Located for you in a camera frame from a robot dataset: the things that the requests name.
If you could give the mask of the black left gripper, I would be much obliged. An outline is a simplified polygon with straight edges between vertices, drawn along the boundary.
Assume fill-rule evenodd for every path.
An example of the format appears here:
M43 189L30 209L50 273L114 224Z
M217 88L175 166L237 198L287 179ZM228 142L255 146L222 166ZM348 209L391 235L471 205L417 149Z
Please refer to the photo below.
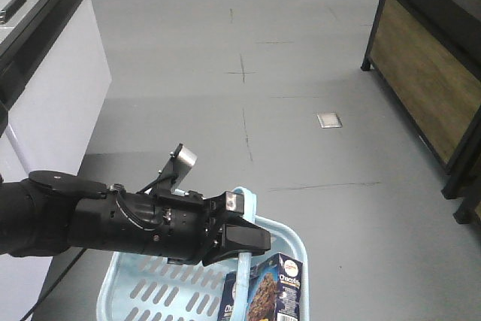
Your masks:
M157 195L109 191L104 198L79 200L68 242L162 256L179 265L208 266L240 253L261 256L271 249L271 233L245 219L230 219L244 215L244 204L244 196L231 191L212 198L196 192L178 196L168 191Z

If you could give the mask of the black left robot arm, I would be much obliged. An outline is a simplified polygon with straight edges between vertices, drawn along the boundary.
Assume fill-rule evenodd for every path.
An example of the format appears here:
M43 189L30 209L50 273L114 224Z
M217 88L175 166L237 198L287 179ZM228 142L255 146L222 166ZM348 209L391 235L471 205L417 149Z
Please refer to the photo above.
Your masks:
M79 247L211 265L269 251L271 235L245 219L243 195L175 195L174 180L161 175L135 193L56 171L2 182L1 252L56 256Z

